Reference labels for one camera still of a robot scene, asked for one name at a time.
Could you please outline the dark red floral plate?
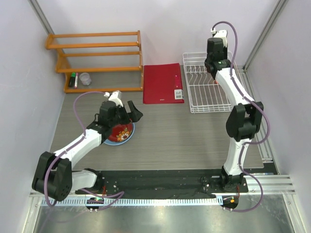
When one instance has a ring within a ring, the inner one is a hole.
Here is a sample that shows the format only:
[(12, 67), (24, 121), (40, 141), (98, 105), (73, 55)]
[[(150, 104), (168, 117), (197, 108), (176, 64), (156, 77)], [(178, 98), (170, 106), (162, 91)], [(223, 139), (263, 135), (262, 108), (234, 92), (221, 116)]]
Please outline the dark red floral plate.
[(116, 143), (125, 142), (130, 138), (134, 130), (134, 124), (119, 124), (112, 129), (112, 134), (108, 137), (108, 140)]

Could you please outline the light blue plate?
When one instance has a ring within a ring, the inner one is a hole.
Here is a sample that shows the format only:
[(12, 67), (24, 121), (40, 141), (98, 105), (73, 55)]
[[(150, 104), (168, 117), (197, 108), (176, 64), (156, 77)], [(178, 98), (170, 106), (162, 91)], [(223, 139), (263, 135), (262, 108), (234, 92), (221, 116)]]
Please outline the light blue plate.
[(112, 134), (104, 141), (104, 144), (118, 146), (131, 139), (135, 132), (135, 124), (117, 125), (112, 129)]

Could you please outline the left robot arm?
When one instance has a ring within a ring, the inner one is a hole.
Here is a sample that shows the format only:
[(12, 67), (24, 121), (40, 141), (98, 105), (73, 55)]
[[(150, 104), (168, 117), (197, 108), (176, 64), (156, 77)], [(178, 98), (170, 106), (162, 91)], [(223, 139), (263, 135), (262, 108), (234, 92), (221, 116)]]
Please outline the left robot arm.
[(101, 173), (87, 168), (79, 172), (72, 169), (91, 150), (100, 146), (112, 134), (113, 128), (138, 122), (143, 113), (133, 102), (128, 102), (130, 112), (113, 101), (104, 101), (99, 113), (78, 138), (64, 148), (55, 152), (44, 152), (40, 155), (32, 189), (45, 197), (63, 201), (70, 192), (87, 188), (92, 193), (100, 193), (103, 189)]

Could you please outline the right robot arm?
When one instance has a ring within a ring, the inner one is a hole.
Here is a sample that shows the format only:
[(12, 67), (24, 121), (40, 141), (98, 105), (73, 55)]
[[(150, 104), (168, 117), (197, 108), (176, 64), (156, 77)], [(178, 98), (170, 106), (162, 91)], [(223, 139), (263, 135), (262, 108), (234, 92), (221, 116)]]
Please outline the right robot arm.
[(234, 192), (243, 181), (246, 152), (260, 130), (263, 104), (254, 102), (238, 79), (233, 64), (227, 57), (223, 39), (207, 40), (205, 67), (226, 94), (232, 106), (225, 128), (230, 137), (227, 159), (216, 184), (222, 191)]

